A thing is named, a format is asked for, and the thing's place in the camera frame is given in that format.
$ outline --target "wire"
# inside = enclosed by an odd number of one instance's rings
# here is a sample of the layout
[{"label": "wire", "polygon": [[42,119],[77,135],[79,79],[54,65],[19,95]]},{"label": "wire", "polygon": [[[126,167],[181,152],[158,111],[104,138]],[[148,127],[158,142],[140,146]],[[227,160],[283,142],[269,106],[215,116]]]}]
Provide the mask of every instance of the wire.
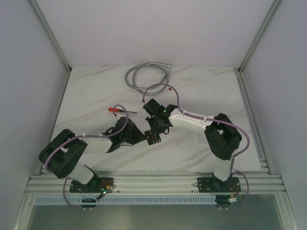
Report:
[{"label": "wire", "polygon": [[133,145],[120,145],[120,146],[129,146],[129,147],[132,147]]},{"label": "wire", "polygon": [[245,195],[243,201],[242,201],[239,205],[237,205],[237,206],[235,206],[235,207],[226,207],[226,208],[225,208],[225,207],[220,207],[219,205],[215,205],[215,206],[217,206],[219,209],[223,209],[223,210],[233,210],[233,209],[236,209],[236,208],[242,206],[242,205],[246,202],[246,199],[247,199],[247,197],[248,197],[248,195],[249,195],[249,183],[248,183],[247,177],[246,177],[241,171],[239,171],[239,170],[234,171],[233,174],[239,174],[239,175],[241,174],[241,175],[244,177],[244,179],[245,179],[245,181],[246,181],[246,186],[247,186],[246,195]]},{"label": "wire", "polygon": [[72,205],[71,203],[69,203],[66,195],[65,195],[65,187],[66,187],[66,183],[68,181],[68,178],[65,178],[65,182],[64,182],[64,186],[63,186],[63,197],[64,197],[64,201],[66,204],[68,204],[70,207],[76,208],[76,209],[80,209],[80,210],[85,210],[83,207],[80,206],[76,206],[76,205]]},{"label": "wire", "polygon": [[163,134],[165,134],[165,135],[169,134],[169,127],[167,127],[167,133],[163,132]]},{"label": "wire", "polygon": [[[126,84],[127,84],[130,88],[135,89],[136,91],[138,91],[138,92],[141,93],[141,94],[144,94],[144,95],[157,95],[157,94],[161,93],[162,91],[164,91],[164,90],[166,89],[167,84],[168,84],[168,82],[169,82],[169,73],[170,73],[170,70],[166,71],[164,68],[162,68],[162,66],[163,66],[163,67],[169,67],[169,68],[171,68],[170,65],[162,64],[162,63],[155,63],[155,62],[152,62],[152,63],[145,63],[145,64],[142,64],[142,65],[139,65],[139,66],[135,66],[135,67],[133,67],[133,68],[131,68],[131,69],[129,69],[129,70],[127,71],[127,73],[126,73],[126,75],[125,75],[125,82],[126,82]],[[164,74],[165,74],[165,76],[162,78],[162,80],[161,80],[158,84],[156,84],[155,87],[152,87],[150,90],[153,90],[153,89],[159,87],[160,85],[162,85],[161,83],[163,83],[164,81],[166,81],[166,85],[165,85],[162,89],[160,89],[160,90],[158,90],[158,91],[156,91],[156,92],[147,92],[147,91],[148,91],[148,88],[137,86],[137,85],[136,85],[136,82],[135,82],[136,74],[138,73],[138,71],[139,71],[140,69],[142,69],[142,68],[144,68],[144,67],[156,68],[156,69],[159,69],[159,70],[163,71]],[[135,70],[135,71],[134,71],[133,76],[132,76],[132,85],[131,85],[131,84],[129,83],[129,81],[128,81],[128,75],[129,75],[129,73],[130,73],[131,71],[133,71],[133,70]]]},{"label": "wire", "polygon": [[[113,134],[110,134],[110,135],[105,135],[105,136],[101,136],[101,135],[80,135],[80,136],[75,136],[71,139],[68,139],[67,141],[65,141],[64,143],[62,143],[61,145],[59,145],[50,155],[49,157],[47,158],[47,160],[45,161],[45,169],[49,172],[49,168],[48,168],[48,164],[51,160],[51,158],[62,148],[64,147],[65,145],[67,145],[68,143],[74,141],[75,139],[78,139],[78,138],[108,138],[108,137],[112,137],[112,136],[115,136],[117,135],[118,133],[120,133],[127,125],[128,123],[128,113],[127,113],[127,110],[124,106],[120,105],[120,104],[117,104],[115,105],[113,108],[115,107],[121,107],[124,111],[125,111],[125,114],[126,114],[126,121],[124,123],[124,126],[117,132],[113,133]],[[66,204],[68,204],[69,206],[73,207],[73,208],[76,208],[76,209],[82,209],[84,210],[82,207],[79,207],[79,206],[76,206],[76,205],[72,205],[71,203],[69,203],[68,199],[66,198],[65,196],[65,186],[66,186],[66,183],[68,181],[68,178],[65,179],[65,182],[64,182],[64,186],[63,186],[63,197],[64,197],[64,201]]]},{"label": "wire", "polygon": [[112,129],[114,129],[114,127],[110,127],[108,128],[104,133],[102,133],[103,135],[109,134],[109,131],[111,131]]}]

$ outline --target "robotic arm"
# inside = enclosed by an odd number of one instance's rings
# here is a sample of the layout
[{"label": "robotic arm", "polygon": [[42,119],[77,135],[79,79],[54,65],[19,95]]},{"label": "robotic arm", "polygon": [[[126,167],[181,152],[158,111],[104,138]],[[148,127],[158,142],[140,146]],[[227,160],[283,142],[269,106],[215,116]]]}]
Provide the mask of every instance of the robotic arm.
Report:
[{"label": "robotic arm", "polygon": [[206,120],[214,118],[231,123],[225,114],[219,114],[217,117],[203,116],[204,120],[199,120],[184,115],[175,105],[170,104],[164,108],[154,99],[145,104],[144,109],[150,115],[146,120],[151,130],[145,132],[149,145],[160,142],[159,134],[165,132],[169,127],[183,127],[195,131],[207,138],[210,149],[216,156],[214,176],[223,182],[229,178],[231,158],[238,149],[242,136],[234,127]]},{"label": "robotic arm", "polygon": [[[204,120],[199,120],[181,113],[176,105],[170,104],[164,108],[154,99],[146,103],[143,108],[149,114],[146,120],[151,127],[150,130],[143,134],[129,118],[123,128],[127,118],[121,117],[114,127],[109,128],[102,135],[114,134],[122,128],[123,130],[109,138],[99,139],[98,141],[101,142],[99,151],[113,152],[124,142],[135,145],[147,140],[148,144],[152,145],[161,142],[160,134],[165,133],[166,130],[169,131],[170,127],[184,127],[207,138],[210,149],[216,156],[214,176],[219,182],[228,180],[231,175],[231,158],[239,147],[242,137],[234,127],[206,120],[207,118],[214,118],[231,123],[226,115],[204,116]],[[58,146],[74,137],[75,134],[69,129],[63,130],[41,151],[39,160],[45,163]],[[84,185],[88,192],[94,192],[98,183],[98,176],[87,166],[78,163],[86,147],[85,141],[80,138],[74,139],[56,152],[50,159],[48,168],[58,178],[71,178]]]}]

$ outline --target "glass panel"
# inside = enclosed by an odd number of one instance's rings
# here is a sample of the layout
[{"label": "glass panel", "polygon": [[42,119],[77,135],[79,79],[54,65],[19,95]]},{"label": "glass panel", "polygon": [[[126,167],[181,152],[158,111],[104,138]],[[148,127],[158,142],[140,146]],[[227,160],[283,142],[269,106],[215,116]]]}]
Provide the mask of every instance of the glass panel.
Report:
[{"label": "glass panel", "polygon": [[28,230],[283,230],[275,196],[250,195],[238,209],[212,205],[101,205],[93,211],[35,206]]}]

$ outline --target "white plastic arm segment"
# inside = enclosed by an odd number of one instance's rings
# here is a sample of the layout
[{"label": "white plastic arm segment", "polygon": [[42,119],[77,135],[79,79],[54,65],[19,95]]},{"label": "white plastic arm segment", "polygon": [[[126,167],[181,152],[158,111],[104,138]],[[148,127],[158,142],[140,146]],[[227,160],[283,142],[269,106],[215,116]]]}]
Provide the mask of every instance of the white plastic arm segment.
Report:
[{"label": "white plastic arm segment", "polygon": [[[204,117],[204,120],[199,120],[196,118],[192,118],[189,116],[186,116],[182,114],[178,109],[173,110],[171,113],[171,116],[169,117],[169,120],[171,124],[174,127],[183,127],[187,128],[189,130],[195,131],[205,138],[205,129],[206,126],[209,126],[212,124],[212,121],[206,121],[206,118],[213,118],[213,116],[203,116],[198,114],[193,114],[190,112],[187,112],[192,115]],[[215,169],[214,169],[214,175],[221,181],[225,181],[230,176],[230,165],[231,161],[225,161],[222,159],[219,159],[215,157]]]},{"label": "white plastic arm segment", "polygon": [[[204,119],[213,118],[213,116],[203,116],[203,115],[198,115],[198,114],[195,114],[195,115],[196,116],[202,116],[202,117],[204,117]],[[196,119],[196,118],[186,116],[186,115],[182,114],[178,109],[173,110],[173,112],[171,113],[171,116],[169,117],[169,120],[174,127],[187,128],[189,130],[200,133],[204,136],[205,136],[204,131],[206,129],[206,126],[209,126],[212,123],[212,121],[199,120],[199,119]]]},{"label": "white plastic arm segment", "polygon": [[108,152],[112,146],[109,138],[85,138],[87,147],[83,154],[92,152]]},{"label": "white plastic arm segment", "polygon": [[77,163],[76,167],[67,177],[79,181],[82,184],[87,184],[90,182],[93,176],[93,172],[89,170],[85,165]]}]

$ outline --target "white wall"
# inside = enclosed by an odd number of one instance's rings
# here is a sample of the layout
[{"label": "white wall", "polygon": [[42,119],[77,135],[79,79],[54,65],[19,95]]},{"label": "white wall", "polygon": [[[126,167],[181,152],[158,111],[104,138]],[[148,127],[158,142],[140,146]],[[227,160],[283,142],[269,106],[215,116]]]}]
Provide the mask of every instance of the white wall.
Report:
[{"label": "white wall", "polygon": [[239,66],[273,0],[37,0],[70,65]]},{"label": "white wall", "polygon": [[257,123],[307,228],[307,1],[283,1],[245,72]]},{"label": "white wall", "polygon": [[10,230],[67,74],[27,1],[0,5],[0,229]]}]

